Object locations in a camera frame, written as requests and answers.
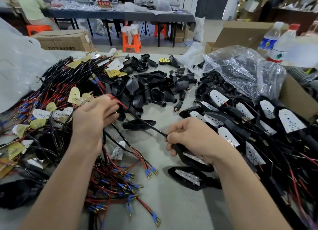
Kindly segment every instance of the gray table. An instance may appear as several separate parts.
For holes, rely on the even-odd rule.
[[[159,14],[155,15],[150,12],[118,12],[118,11],[81,11],[81,10],[64,10],[64,9],[46,9],[42,11],[43,14],[47,17],[52,17],[56,20],[56,18],[63,18],[65,20],[70,20],[73,23],[73,18],[86,18],[88,22],[88,26],[93,36],[93,31],[91,25],[89,23],[89,19],[117,19],[117,20],[125,20],[125,21],[139,21],[139,22],[158,22],[158,28],[160,28],[160,23],[167,22],[171,25],[174,25],[174,36],[173,36],[173,45],[175,47],[176,42],[176,30],[177,23],[195,23],[194,16],[189,11],[184,11],[183,14],[179,14],[174,12],[172,14]],[[106,23],[107,33],[110,45],[112,46],[112,41],[110,38],[110,32],[108,25]],[[158,33],[158,47],[160,47],[160,33]]]
[[[69,56],[70,51],[51,51],[54,55]],[[157,61],[159,58],[169,57],[169,55],[150,55],[150,59]],[[169,73],[173,70],[172,66],[159,66],[150,68],[149,71],[161,70]],[[182,109],[193,106],[195,85],[191,85],[187,92]],[[173,112],[173,103],[167,103],[163,108],[156,104],[144,106],[143,119],[152,119],[157,121],[156,127],[165,131],[169,125],[181,119],[178,113]],[[144,168],[141,164],[132,169],[135,173],[135,184],[144,185],[144,188],[138,191],[140,198],[149,205],[150,208],[161,219],[160,228],[154,224],[150,214],[137,202],[131,203],[133,217],[130,218],[125,204],[111,204],[106,216],[104,229],[107,230],[230,230],[232,229],[229,220],[228,209],[223,197],[222,190],[207,188],[201,191],[192,191],[172,180],[167,175],[167,170],[173,166],[183,165],[179,157],[170,157],[169,152],[165,150],[166,143],[163,137],[153,131],[129,131],[122,129],[122,123],[116,122],[125,138],[138,149],[141,154],[159,171],[157,176],[148,180],[145,176]],[[107,131],[116,140],[121,140],[118,133],[112,127]],[[107,140],[107,149],[112,152],[114,144]],[[132,160],[133,158],[124,153],[123,160]],[[0,209],[0,229],[17,229],[23,218],[29,212],[30,206],[24,206],[12,211]],[[88,229],[88,211],[84,210],[79,227],[80,230]]]

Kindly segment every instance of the plastic stool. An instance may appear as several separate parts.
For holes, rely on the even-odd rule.
[[[160,32],[160,34],[163,34],[164,37],[167,37],[167,35],[166,35],[166,26],[167,26],[167,25],[163,25],[163,29],[162,29],[161,32]],[[158,25],[156,25],[156,27],[155,27],[154,36],[155,36],[155,37],[158,36]]]
[[[133,22],[132,22],[131,24],[133,24]],[[127,23],[126,23],[126,21],[124,21],[124,25],[125,25],[125,26],[127,26]]]
[[[41,31],[53,31],[49,25],[27,25],[29,35],[37,34]]]
[[[126,33],[122,33],[122,51],[126,51],[126,48],[134,48],[135,53],[139,53],[141,49],[141,42],[140,42],[140,36],[139,33],[138,35],[132,35],[133,36],[133,41],[131,42],[132,44],[128,44],[128,36]]]

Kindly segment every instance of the floor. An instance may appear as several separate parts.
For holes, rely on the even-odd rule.
[[[221,20],[205,20],[204,23],[204,36],[202,45],[205,47],[207,42],[215,42],[221,30],[223,28],[224,21]],[[144,32],[141,33],[141,45],[142,49],[140,53],[148,53],[148,54],[184,54],[188,48],[192,45],[192,42],[185,42],[185,43],[176,43],[175,47],[172,47],[172,42],[164,40],[163,36],[161,36],[161,46],[157,47],[157,38],[153,36],[155,26],[148,23],[150,37],[149,35],[145,35]],[[122,38],[117,38],[116,31],[111,34],[111,39],[113,42],[113,47],[117,48],[118,50],[122,50]],[[110,51],[110,44],[108,37],[105,35],[97,35],[94,34],[92,41],[99,52],[109,52]]]

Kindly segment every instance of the gray door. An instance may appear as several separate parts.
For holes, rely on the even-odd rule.
[[[222,20],[228,0],[198,0],[196,17]]]

